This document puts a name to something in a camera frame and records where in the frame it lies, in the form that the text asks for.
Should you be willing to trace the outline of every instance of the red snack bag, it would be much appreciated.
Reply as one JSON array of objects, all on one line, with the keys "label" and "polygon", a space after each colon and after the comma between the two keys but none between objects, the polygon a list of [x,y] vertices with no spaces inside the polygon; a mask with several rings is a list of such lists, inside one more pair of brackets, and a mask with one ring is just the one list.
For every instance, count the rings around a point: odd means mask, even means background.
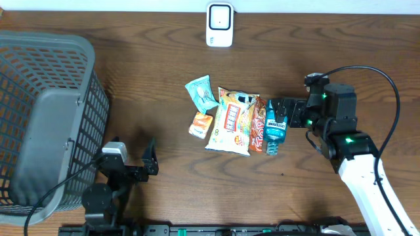
[{"label": "red snack bag", "polygon": [[249,149],[263,152],[264,124],[267,101],[257,97],[249,135]]}]

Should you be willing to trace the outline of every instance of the teal snack packet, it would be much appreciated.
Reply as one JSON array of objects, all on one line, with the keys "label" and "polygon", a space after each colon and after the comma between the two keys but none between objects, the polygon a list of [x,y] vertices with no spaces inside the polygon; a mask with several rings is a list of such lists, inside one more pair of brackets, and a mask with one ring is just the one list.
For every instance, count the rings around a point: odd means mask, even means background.
[{"label": "teal snack packet", "polygon": [[186,84],[185,88],[190,93],[191,99],[199,112],[205,114],[208,109],[219,105],[211,92],[210,76],[206,75],[201,78],[194,79]]}]

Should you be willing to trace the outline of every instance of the white electrical device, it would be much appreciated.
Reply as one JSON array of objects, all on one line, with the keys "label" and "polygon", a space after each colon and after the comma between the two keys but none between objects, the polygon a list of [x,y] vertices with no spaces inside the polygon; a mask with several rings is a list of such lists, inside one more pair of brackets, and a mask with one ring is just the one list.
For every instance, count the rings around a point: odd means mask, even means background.
[{"label": "white electrical device", "polygon": [[233,6],[229,3],[210,3],[207,7],[205,42],[210,47],[229,47],[233,38]]}]

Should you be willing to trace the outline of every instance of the small orange snack packet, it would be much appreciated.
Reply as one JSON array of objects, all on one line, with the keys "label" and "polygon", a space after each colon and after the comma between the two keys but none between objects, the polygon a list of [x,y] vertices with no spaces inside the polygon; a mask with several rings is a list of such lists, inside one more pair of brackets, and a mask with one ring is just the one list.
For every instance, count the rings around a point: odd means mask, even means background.
[{"label": "small orange snack packet", "polygon": [[188,132],[197,138],[204,139],[210,128],[213,117],[197,112]]}]

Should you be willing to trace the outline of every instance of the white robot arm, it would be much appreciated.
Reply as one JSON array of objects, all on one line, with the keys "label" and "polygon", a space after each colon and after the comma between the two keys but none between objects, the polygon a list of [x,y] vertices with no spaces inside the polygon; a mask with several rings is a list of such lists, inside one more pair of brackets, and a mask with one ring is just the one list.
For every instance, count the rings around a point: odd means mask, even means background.
[{"label": "white robot arm", "polygon": [[[372,235],[404,235],[375,183],[374,162],[372,154],[356,155],[350,161],[345,159],[339,175],[352,192]],[[420,235],[389,184],[382,160],[379,160],[378,171],[385,193],[408,233]]]}]

